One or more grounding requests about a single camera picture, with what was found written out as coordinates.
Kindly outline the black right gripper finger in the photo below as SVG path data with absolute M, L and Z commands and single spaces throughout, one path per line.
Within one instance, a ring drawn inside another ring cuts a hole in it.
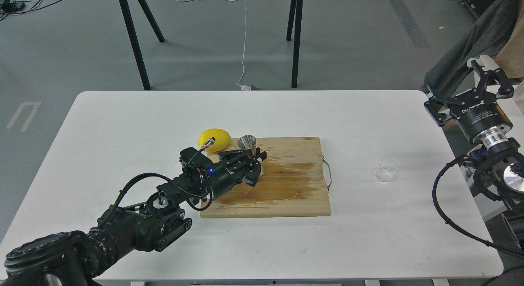
M 476 87 L 473 89 L 475 100 L 487 91 L 488 86 L 498 84 L 496 99 L 513 97 L 514 87 L 504 70 L 494 60 L 471 60 L 470 67 L 475 72 Z
M 424 103 L 425 110 L 433 118 L 438 127 L 444 127 L 444 124 L 451 119 L 449 111 L 453 106 L 461 106 L 461 100 L 457 98 L 445 98 L 434 93 L 430 86 L 425 86 L 429 92 L 427 101 Z

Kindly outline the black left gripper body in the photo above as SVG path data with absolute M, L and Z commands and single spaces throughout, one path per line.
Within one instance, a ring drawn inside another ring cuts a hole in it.
M 231 189 L 242 182 L 242 178 L 247 173 L 248 166 L 234 165 L 230 168 L 222 163 L 212 161 L 203 164 L 203 169 L 207 175 L 204 178 L 204 193 L 213 192 L 213 200 L 227 194 Z

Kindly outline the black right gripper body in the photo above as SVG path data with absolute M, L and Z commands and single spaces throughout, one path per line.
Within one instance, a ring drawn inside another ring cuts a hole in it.
M 457 120 L 459 127 L 470 143 L 481 142 L 481 133 L 493 127 L 501 127 L 508 133 L 513 124 L 497 103 L 495 94 L 470 89 L 458 94 L 457 104 L 449 107 L 450 115 Z

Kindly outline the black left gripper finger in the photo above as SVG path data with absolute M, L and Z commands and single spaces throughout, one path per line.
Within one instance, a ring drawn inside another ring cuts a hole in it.
M 267 152 L 256 150 L 251 158 L 248 158 L 242 150 L 238 150 L 237 153 L 239 155 L 233 159 L 233 176 L 236 184 L 245 183 L 254 187 L 262 175 L 262 161 L 267 159 Z
M 232 163 L 232 162 L 246 162 L 249 161 L 249 157 L 244 150 L 225 150 L 218 153 L 218 162 Z

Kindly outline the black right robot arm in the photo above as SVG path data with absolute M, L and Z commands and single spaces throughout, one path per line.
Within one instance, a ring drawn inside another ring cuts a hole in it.
M 440 217 L 457 232 L 493 247 L 500 252 L 523 258 L 523 155 L 520 144 L 507 137 L 513 124 L 498 105 L 499 99 L 513 97 L 513 85 L 503 69 L 485 54 L 466 62 L 476 75 L 476 86 L 455 97 L 431 91 L 424 106 L 439 127 L 455 120 L 475 148 L 447 163 L 438 173 L 432 200 Z M 440 178 L 452 166 L 466 163 L 473 169 L 473 187 L 492 201 L 506 207 L 503 220 L 518 249 L 492 243 L 470 234 L 444 213 L 437 200 Z

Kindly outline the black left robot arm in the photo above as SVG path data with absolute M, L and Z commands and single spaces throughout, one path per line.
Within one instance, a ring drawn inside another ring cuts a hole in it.
M 209 138 L 200 149 L 180 153 L 182 173 L 168 178 L 157 173 L 135 176 L 88 233 L 60 232 L 16 247 L 6 255 L 3 286 L 96 286 L 96 277 L 130 252 L 165 250 L 192 226 L 180 207 L 188 203 L 204 211 L 239 184 L 254 187 L 262 176 L 267 153 L 240 138 L 237 150 L 219 152 L 214 163 L 203 152 L 215 144 Z M 158 177 L 165 183 L 147 201 L 120 207 L 123 197 L 139 181 Z

